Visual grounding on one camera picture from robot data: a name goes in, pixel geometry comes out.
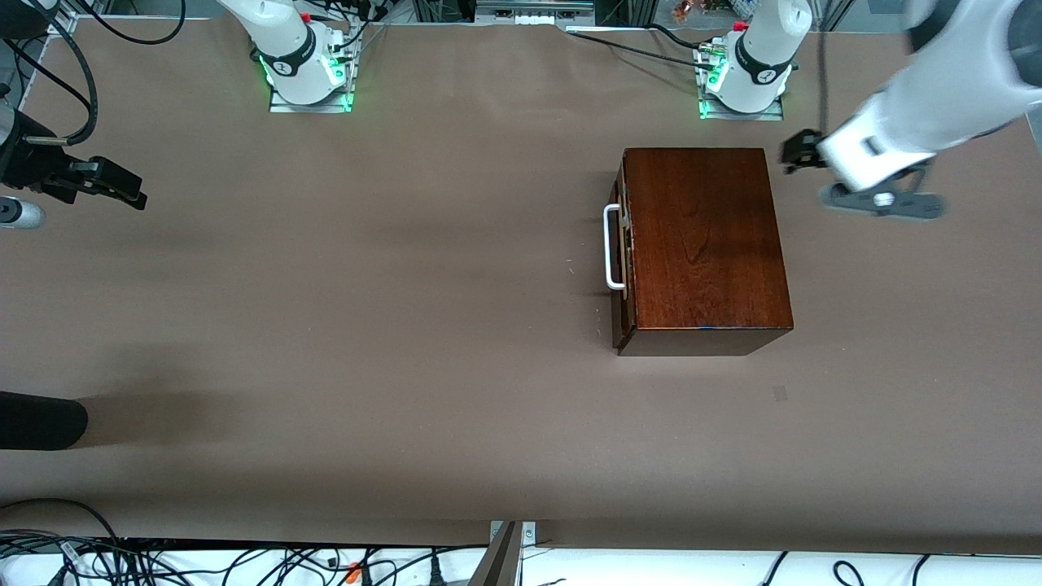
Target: box lid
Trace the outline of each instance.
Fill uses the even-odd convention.
[[[793,326],[763,149],[631,148],[623,158],[637,326]]]

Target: metal frame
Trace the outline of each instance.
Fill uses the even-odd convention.
[[[535,531],[530,531],[535,538]],[[467,586],[516,586],[518,583],[521,547],[525,540],[524,522],[502,521],[498,530],[493,529],[493,533],[496,537],[481,556]]]
[[[843,22],[843,19],[846,18],[846,14],[850,11],[850,6],[853,6],[853,3],[857,1],[858,0],[818,0],[818,20],[822,21],[818,30],[827,32],[836,30],[836,27],[838,27],[840,23]],[[832,14],[826,15],[824,11],[825,6],[828,4],[833,4],[833,9]]]
[[[655,10],[659,9],[659,0],[628,0],[629,8],[628,26],[647,26],[654,21]]]
[[[91,7],[99,15],[105,15],[108,13],[110,2],[111,0],[95,0],[91,3]],[[54,15],[54,19],[69,31],[69,34],[72,34],[73,30],[76,29],[76,19],[80,15],[79,4],[72,2],[72,0],[59,0],[58,11]],[[49,36],[57,36],[58,31],[53,26],[49,26],[47,27],[47,34]]]
[[[594,26],[593,0],[477,0],[477,24]]]

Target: black cylinder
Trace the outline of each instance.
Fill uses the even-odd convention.
[[[65,449],[86,431],[86,409],[66,398],[0,391],[0,449]]]

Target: table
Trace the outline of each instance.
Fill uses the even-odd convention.
[[[393,27],[344,116],[269,115],[229,19],[76,36],[101,120],[72,152],[149,206],[36,198],[43,229],[0,234],[0,386],[96,414],[86,447],[0,455],[4,500],[78,497],[138,536],[448,543],[525,518],[584,546],[1038,551],[1023,121],[939,156],[928,224],[824,210],[826,171],[772,167],[795,331],[620,359],[599,213],[622,149],[773,154],[815,125],[814,39],[786,121],[739,123],[699,120],[684,68],[548,26]],[[834,123],[904,62],[898,38],[828,50]],[[44,63],[79,79],[59,44]],[[27,112],[82,116],[39,81]]]

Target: brown wooden box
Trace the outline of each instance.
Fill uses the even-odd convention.
[[[792,329],[763,149],[626,149],[604,218],[620,356],[744,356]]]

